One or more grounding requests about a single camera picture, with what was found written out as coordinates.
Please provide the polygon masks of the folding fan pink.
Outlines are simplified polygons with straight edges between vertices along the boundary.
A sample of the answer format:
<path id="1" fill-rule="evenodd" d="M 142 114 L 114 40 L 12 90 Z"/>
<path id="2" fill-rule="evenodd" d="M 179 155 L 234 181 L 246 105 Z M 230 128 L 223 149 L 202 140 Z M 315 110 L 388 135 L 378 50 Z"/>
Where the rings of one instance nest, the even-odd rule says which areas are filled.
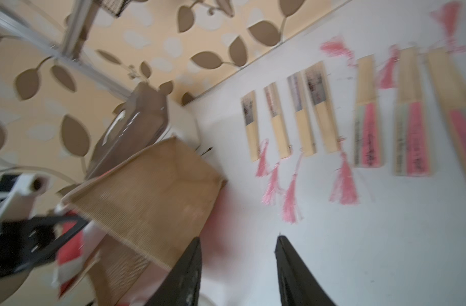
<path id="1" fill-rule="evenodd" d="M 453 53 L 466 51 L 466 47 L 459 46 L 455 38 L 461 10 L 460 1 L 449 1 L 431 12 L 431 17 L 443 29 L 445 46 L 429 51 L 425 55 L 425 62 L 454 150 L 466 176 L 466 81 L 451 57 Z"/>
<path id="2" fill-rule="evenodd" d="M 379 132 L 379 108 L 374 81 L 374 57 L 356 59 L 346 47 L 343 38 L 335 36 L 322 43 L 321 50 L 328 56 L 345 56 L 348 65 L 357 68 L 357 86 L 354 110 L 354 166 L 379 168 L 383 165 L 383 153 Z"/>

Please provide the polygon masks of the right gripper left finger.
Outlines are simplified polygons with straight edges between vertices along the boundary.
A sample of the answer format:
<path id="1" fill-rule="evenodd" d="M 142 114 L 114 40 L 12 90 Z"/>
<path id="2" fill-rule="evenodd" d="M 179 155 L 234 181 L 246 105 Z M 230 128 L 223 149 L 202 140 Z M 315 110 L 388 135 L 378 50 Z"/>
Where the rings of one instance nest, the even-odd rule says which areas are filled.
<path id="1" fill-rule="evenodd" d="M 197 306 L 201 274 L 201 241 L 195 237 L 145 306 Z"/>

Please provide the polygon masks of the folding fan black print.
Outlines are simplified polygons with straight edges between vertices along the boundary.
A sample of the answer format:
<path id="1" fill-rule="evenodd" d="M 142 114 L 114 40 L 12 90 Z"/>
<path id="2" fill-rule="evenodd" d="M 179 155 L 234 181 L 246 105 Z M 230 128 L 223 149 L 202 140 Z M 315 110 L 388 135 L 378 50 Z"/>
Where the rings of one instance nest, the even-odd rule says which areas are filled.
<path id="1" fill-rule="evenodd" d="M 255 91 L 251 91 L 242 97 L 241 107 L 247 133 L 250 158 L 253 162 L 258 161 L 255 176 L 258 178 L 266 177 L 270 174 L 269 165 L 266 160 L 269 140 L 265 139 L 260 141 L 257 116 L 257 99 Z"/>

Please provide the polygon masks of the folding fan plain wood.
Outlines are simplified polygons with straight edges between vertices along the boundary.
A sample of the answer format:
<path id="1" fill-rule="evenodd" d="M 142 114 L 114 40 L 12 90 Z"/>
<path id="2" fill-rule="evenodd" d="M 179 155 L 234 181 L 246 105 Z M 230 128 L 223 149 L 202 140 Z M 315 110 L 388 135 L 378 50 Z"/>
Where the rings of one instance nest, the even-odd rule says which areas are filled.
<path id="1" fill-rule="evenodd" d="M 279 169 L 283 159 L 290 157 L 292 154 L 291 146 L 283 118 L 280 95 L 276 83 L 271 83 L 264 88 L 267 99 L 269 113 L 271 115 L 271 124 L 275 133 L 276 143 L 280 155 L 280 160 L 274 165 L 270 172 L 269 182 L 262 197 L 265 205 L 274 205 L 276 196 L 284 194 L 284 190 L 279 183 Z"/>

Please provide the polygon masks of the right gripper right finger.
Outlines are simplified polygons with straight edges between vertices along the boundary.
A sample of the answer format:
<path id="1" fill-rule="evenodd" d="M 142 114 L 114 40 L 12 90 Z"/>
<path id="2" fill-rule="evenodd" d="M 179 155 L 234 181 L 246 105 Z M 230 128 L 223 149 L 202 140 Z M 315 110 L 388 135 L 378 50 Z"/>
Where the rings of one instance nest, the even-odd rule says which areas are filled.
<path id="1" fill-rule="evenodd" d="M 284 235 L 277 238 L 275 256 L 282 305 L 336 305 Z"/>

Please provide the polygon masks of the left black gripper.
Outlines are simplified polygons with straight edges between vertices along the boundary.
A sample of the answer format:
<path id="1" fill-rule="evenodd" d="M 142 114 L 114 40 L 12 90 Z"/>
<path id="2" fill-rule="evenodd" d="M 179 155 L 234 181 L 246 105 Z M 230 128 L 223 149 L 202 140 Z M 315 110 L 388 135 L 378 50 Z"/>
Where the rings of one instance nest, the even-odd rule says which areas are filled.
<path id="1" fill-rule="evenodd" d="M 0 177 L 0 280 L 53 263 L 57 252 L 88 224 L 78 215 L 34 215 L 46 191 L 44 176 Z"/>

